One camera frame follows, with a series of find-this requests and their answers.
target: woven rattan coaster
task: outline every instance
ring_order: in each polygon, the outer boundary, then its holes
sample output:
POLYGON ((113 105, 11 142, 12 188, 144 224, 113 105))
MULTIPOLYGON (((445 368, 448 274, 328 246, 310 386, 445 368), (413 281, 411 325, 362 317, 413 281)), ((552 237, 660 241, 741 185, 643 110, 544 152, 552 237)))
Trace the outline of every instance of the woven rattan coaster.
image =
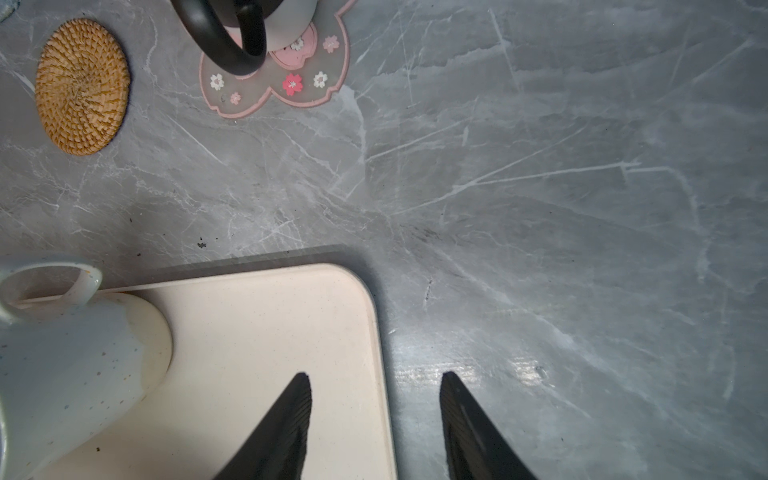
POLYGON ((118 132, 131 77, 117 41, 86 18, 63 24, 43 48, 35 100, 45 133, 68 154, 89 155, 118 132))

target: pink flower-shaped coaster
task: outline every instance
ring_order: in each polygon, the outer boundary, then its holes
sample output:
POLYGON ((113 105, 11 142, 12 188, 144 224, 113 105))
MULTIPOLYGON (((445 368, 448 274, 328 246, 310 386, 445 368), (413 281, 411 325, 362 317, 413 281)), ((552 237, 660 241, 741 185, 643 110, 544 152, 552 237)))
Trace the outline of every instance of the pink flower-shaped coaster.
MULTIPOLYGON (((307 30, 294 43, 271 51, 255 73, 237 77, 200 58, 200 87, 208 107, 225 118, 258 110, 270 95, 294 107, 326 103, 344 83, 349 67, 349 38, 341 21, 356 0, 319 0, 307 30)), ((235 41, 240 32, 230 32, 235 41)))

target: mug handle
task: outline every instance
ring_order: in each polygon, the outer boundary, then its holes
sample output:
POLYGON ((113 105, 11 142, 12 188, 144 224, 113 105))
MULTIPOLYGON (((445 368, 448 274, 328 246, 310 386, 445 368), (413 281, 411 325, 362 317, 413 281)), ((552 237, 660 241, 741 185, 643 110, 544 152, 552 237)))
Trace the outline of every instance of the mug handle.
POLYGON ((234 3, 243 47, 230 37, 208 0, 170 0, 181 23, 216 65, 234 75, 248 75, 261 68, 266 59, 266 26, 257 0, 229 0, 234 3))
MULTIPOLYGON (((68 253, 19 253, 0 257, 0 285, 10 276, 24 270, 45 266, 73 266, 80 269, 80 276, 74 285, 56 302, 64 308, 85 305, 101 285, 101 270, 75 255, 68 253)), ((30 320, 23 310, 10 306, 0 297, 0 323, 13 324, 20 319, 30 320)))

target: speckled ceramic mug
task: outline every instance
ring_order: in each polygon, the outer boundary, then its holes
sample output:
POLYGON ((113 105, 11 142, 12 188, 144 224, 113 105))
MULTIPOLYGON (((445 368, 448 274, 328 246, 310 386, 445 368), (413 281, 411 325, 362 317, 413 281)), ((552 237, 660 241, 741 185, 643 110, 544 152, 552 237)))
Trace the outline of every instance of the speckled ceramic mug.
POLYGON ((60 299, 0 299, 0 480, 26 480, 140 402, 163 379, 163 315, 124 293, 96 294, 101 271, 63 253, 0 257, 0 283, 44 266, 81 270, 60 299))

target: cream cutting board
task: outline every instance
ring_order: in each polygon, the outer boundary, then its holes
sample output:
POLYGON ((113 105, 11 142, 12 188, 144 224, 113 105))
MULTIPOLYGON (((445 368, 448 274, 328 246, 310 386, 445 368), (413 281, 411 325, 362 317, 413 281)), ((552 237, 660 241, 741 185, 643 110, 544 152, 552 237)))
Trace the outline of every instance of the cream cutting board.
POLYGON ((304 480, 394 480, 376 311, 340 266, 135 286, 166 316, 163 383, 37 480, 211 480, 297 372, 312 383, 304 480))

